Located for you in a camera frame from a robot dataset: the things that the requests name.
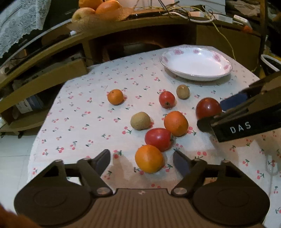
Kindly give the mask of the brown wooden shelf unit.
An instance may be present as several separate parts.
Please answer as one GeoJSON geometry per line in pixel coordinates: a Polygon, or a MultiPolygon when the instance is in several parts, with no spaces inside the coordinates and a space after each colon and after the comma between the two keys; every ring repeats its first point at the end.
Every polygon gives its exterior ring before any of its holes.
{"type": "Polygon", "coordinates": [[[12,115],[16,103],[87,73],[87,67],[116,59],[121,46],[151,44],[167,48],[180,44],[212,46],[252,70],[257,66],[261,37],[244,33],[225,22],[196,24],[167,16],[119,21],[109,28],[78,33],[41,51],[1,79],[1,89],[15,80],[35,78],[1,100],[4,133],[20,133],[43,124],[50,106],[41,111],[12,115]]]}

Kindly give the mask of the white power strip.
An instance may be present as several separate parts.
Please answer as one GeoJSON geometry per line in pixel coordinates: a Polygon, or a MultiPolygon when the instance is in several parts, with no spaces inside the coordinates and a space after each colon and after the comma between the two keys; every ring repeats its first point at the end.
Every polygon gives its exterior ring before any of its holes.
{"type": "Polygon", "coordinates": [[[227,22],[230,24],[239,24],[242,26],[248,26],[249,28],[252,28],[251,24],[247,19],[244,19],[238,15],[234,15],[234,17],[229,17],[220,13],[209,13],[204,14],[203,12],[200,11],[195,11],[190,13],[192,17],[197,17],[197,18],[203,18],[205,21],[211,20],[214,18],[214,20],[222,21],[222,22],[227,22]]]}

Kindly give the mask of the white round bin rim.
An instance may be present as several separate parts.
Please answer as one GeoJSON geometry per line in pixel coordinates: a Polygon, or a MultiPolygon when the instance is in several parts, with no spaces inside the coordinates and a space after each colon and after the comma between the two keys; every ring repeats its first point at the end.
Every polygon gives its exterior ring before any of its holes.
{"type": "Polygon", "coordinates": [[[273,70],[275,72],[280,71],[281,62],[279,60],[277,60],[276,58],[269,56],[269,55],[262,54],[260,59],[271,70],[273,70]]]}

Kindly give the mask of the brown kiwi centre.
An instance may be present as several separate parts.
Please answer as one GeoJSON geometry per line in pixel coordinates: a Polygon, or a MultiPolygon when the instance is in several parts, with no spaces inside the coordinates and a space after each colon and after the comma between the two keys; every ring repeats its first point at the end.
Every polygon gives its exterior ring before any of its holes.
{"type": "Polygon", "coordinates": [[[150,127],[151,119],[145,112],[138,112],[131,117],[130,124],[135,130],[145,130],[150,127]]]}

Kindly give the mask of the white floral plate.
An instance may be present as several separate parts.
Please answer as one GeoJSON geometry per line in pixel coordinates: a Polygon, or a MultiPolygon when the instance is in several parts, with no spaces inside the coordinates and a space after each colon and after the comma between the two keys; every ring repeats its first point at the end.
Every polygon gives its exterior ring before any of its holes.
{"type": "Polygon", "coordinates": [[[210,47],[177,46],[163,52],[159,60],[176,76],[192,81],[215,81],[232,71],[231,62],[210,47]]]}

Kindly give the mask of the small mandarin orange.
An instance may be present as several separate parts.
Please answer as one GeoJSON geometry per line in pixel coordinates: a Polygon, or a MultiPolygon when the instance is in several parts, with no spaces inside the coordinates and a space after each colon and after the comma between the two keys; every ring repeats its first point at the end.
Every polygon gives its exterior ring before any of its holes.
{"type": "Polygon", "coordinates": [[[124,101],[124,95],[121,90],[114,89],[107,94],[107,99],[112,105],[120,105],[124,101]]]}

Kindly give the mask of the cherry print tablecloth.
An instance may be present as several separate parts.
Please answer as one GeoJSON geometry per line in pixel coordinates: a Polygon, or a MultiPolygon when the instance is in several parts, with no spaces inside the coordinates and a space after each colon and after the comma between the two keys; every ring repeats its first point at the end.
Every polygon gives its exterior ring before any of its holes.
{"type": "Polygon", "coordinates": [[[65,83],[32,146],[29,179],[56,159],[75,163],[108,149],[112,159],[102,178],[110,187],[171,190],[181,179],[172,161],[173,152],[179,150],[210,164],[224,159],[234,163],[270,197],[264,225],[280,227],[280,130],[220,143],[197,128],[195,108],[202,98],[226,99],[257,81],[257,76],[232,60],[232,72],[227,77],[191,82],[166,71],[159,60],[162,53],[150,51],[91,66],[87,75],[65,83]],[[166,162],[161,171],[144,173],[135,162],[135,152],[145,143],[146,131],[133,129],[130,119],[145,112],[153,127],[162,128],[168,110],[159,104],[159,95],[175,93],[179,85],[187,85],[191,95],[178,99],[174,110],[186,117],[189,129],[164,153],[166,162]],[[114,89],[123,92],[120,105],[107,99],[114,89]]]}

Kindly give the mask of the large orange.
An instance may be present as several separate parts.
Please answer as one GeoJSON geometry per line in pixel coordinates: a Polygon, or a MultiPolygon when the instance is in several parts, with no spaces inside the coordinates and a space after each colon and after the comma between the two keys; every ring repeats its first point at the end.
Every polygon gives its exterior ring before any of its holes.
{"type": "Polygon", "coordinates": [[[135,162],[145,173],[156,173],[165,165],[162,152],[152,145],[143,145],[135,153],[135,162]]]}

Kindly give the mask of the white lace cloth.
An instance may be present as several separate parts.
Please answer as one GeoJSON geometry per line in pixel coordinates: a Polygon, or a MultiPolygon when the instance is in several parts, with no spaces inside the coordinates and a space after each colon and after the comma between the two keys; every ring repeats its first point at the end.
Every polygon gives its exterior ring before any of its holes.
{"type": "Polygon", "coordinates": [[[1,12],[1,57],[33,30],[42,30],[51,1],[14,1],[1,12]]]}

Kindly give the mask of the glass fruit dish on shelf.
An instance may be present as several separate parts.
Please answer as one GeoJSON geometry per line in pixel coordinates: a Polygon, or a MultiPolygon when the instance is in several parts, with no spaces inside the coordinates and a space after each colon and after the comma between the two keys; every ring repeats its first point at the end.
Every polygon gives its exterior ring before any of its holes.
{"type": "Polygon", "coordinates": [[[112,12],[92,14],[68,24],[67,28],[77,33],[92,32],[97,28],[109,28],[117,22],[125,20],[133,12],[133,8],[119,8],[112,12]]]}

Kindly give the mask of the small red fruit on shelf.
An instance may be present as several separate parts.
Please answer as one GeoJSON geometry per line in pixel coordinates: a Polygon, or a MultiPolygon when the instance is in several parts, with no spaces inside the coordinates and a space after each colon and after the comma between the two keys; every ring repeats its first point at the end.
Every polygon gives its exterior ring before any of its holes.
{"type": "Polygon", "coordinates": [[[247,34],[251,34],[253,32],[252,28],[247,25],[243,27],[242,31],[247,34]]]}

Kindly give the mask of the small red tomato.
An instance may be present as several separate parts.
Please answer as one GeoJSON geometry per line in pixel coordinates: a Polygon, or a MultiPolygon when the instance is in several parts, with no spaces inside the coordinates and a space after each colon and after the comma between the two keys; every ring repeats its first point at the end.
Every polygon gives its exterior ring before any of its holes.
{"type": "Polygon", "coordinates": [[[169,91],[164,91],[159,95],[159,103],[165,109],[173,108],[175,105],[175,96],[169,91]]]}

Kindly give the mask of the pale apple in shelf dish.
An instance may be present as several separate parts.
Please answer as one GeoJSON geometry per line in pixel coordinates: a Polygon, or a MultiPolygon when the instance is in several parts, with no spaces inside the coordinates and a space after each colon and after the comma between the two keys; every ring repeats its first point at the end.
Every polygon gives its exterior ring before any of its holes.
{"type": "Polygon", "coordinates": [[[72,23],[77,22],[78,20],[88,16],[88,15],[92,15],[95,14],[95,10],[89,7],[84,7],[84,8],[80,8],[77,9],[74,14],[72,15],[71,21],[72,23]]]}

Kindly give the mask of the black tablet on shelf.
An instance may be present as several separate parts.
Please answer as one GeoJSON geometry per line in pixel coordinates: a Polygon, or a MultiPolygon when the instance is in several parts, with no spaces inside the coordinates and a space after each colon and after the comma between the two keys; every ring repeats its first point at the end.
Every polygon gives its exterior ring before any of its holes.
{"type": "Polygon", "coordinates": [[[132,20],[132,19],[143,19],[143,18],[154,18],[163,16],[166,11],[136,11],[122,19],[122,21],[132,20]]]}

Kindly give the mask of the brown kiwi near plate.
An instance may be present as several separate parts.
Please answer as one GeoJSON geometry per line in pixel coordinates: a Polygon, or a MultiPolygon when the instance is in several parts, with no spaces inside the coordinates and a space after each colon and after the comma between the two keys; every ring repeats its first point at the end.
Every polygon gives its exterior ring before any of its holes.
{"type": "Polygon", "coordinates": [[[190,97],[189,88],[186,85],[179,85],[176,89],[176,94],[179,99],[188,99],[190,97]]]}

